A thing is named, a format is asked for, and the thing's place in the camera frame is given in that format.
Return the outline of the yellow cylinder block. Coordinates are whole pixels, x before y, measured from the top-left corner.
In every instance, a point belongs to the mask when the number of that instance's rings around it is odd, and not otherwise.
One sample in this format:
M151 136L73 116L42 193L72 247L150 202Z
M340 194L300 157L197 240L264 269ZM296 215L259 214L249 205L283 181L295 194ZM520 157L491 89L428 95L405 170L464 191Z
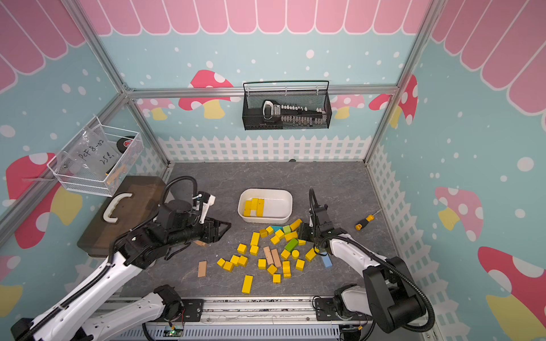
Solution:
M301 219L298 219L295 222L291 223L290 226L289 226L291 231L297 230L301 226L301 223L302 223Z

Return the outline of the long yellow block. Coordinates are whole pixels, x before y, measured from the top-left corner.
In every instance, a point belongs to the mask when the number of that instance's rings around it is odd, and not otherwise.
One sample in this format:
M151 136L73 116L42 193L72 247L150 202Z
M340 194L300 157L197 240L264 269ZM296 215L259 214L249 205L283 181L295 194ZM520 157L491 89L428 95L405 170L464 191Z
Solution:
M262 217L264 215L264 199L257 200L256 215L257 217Z
M243 210L243 216L244 217L250 217L252 212L252 201L246 200L244 210Z

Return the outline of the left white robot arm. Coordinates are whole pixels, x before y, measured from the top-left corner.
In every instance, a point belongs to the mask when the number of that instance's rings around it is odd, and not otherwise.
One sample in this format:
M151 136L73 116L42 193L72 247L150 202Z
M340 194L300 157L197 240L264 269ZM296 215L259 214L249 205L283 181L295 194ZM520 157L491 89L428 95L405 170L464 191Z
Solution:
M11 327L15 340L110 340L149 321L172 323L186 307L180 295L163 285L142 299L94 318L93 314L119 288L150 267L187 249L194 241L218 242L231 228L208 216L215 196L198 190L195 178L180 176L167 183L155 213L110 245L106 260L52 308Z

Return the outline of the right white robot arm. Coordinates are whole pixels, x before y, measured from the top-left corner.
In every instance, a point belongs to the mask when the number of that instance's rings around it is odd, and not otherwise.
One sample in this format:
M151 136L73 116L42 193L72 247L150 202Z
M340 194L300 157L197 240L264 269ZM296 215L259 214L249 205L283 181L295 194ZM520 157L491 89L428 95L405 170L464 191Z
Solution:
M425 333L436 323L429 298L414 282L406 263L399 257L387 258L357 242L328 215L309 190L309 222L298 229L298 238L311 243L307 259L335 257L355 270L364 285L347 284L335 290L332 298L316 298L313 306L320 315L341 320L363 317L385 333L404 328Z

